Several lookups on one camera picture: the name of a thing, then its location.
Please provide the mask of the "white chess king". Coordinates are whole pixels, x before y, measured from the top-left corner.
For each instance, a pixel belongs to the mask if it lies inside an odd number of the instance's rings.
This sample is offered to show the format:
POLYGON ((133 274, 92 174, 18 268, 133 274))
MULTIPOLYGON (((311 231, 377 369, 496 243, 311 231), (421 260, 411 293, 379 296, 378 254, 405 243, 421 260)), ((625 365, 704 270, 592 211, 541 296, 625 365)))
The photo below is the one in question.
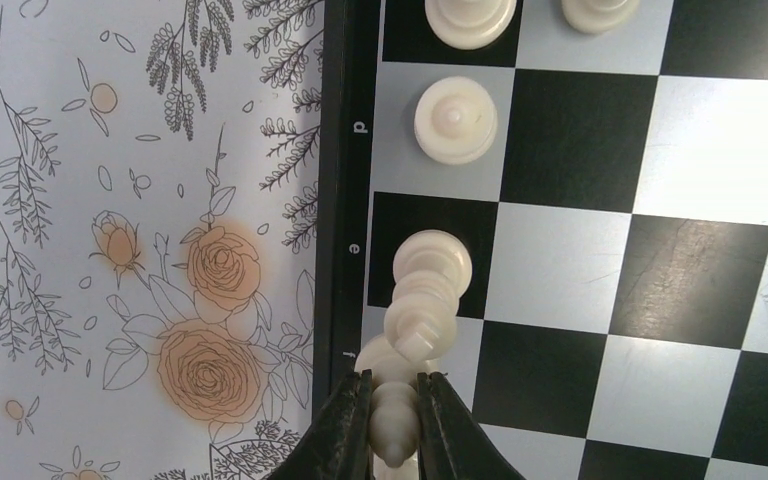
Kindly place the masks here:
POLYGON ((414 233, 397 249, 392 273, 386 339, 412 363, 441 357, 455 342, 460 299, 472 280, 466 246, 442 230, 414 233))

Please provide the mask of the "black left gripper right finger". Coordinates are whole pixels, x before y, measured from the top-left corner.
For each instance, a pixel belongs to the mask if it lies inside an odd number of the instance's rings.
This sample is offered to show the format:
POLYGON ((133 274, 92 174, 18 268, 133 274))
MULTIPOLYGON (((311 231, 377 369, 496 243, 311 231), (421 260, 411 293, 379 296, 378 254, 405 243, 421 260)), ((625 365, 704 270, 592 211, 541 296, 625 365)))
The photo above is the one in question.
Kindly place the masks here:
POLYGON ((417 376, 419 476, 427 480, 523 480, 441 372, 417 376))

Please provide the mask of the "white chess pawn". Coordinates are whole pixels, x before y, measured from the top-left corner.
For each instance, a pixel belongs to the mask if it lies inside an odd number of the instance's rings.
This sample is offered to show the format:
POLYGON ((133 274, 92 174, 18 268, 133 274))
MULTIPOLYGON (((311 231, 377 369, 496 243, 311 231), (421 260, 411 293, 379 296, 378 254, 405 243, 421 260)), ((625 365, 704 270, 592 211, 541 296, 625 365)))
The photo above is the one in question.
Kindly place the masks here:
POLYGON ((567 23, 584 34, 602 34, 628 21, 640 0, 562 0, 567 23))

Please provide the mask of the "white chess piece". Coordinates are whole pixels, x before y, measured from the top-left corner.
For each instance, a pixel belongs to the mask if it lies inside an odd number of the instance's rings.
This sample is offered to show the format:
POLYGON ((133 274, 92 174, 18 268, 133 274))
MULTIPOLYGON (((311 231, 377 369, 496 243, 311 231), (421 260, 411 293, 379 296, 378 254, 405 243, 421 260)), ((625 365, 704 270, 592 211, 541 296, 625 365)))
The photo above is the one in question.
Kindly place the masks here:
POLYGON ((488 91, 465 76, 449 76, 430 85, 414 113, 418 145, 432 160, 464 165, 483 156, 498 130, 498 112, 488 91))
POLYGON ((476 50, 497 40, 510 25, 515 0, 426 0, 425 15, 435 34, 446 45, 476 50))

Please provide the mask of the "white chess bishop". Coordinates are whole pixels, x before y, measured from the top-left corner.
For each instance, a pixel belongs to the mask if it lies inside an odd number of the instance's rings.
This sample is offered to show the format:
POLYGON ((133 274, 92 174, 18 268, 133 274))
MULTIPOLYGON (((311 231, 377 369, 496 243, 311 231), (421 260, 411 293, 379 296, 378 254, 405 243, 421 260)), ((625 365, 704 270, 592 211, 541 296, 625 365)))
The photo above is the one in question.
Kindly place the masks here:
POLYGON ((436 360, 411 363, 398 354, 385 335, 373 337, 360 350, 355 371, 372 373, 368 443, 376 479, 417 479, 421 433, 417 374, 438 369, 436 360))

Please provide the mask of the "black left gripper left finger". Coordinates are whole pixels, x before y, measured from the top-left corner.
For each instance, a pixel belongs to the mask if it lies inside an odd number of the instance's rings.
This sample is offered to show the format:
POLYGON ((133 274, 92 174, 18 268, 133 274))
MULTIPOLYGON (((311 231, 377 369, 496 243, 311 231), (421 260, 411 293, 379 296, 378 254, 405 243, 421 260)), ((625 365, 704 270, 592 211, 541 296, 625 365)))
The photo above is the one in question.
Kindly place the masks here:
POLYGON ((268 480, 365 480, 372 477, 368 424, 372 373, 351 372, 268 480))

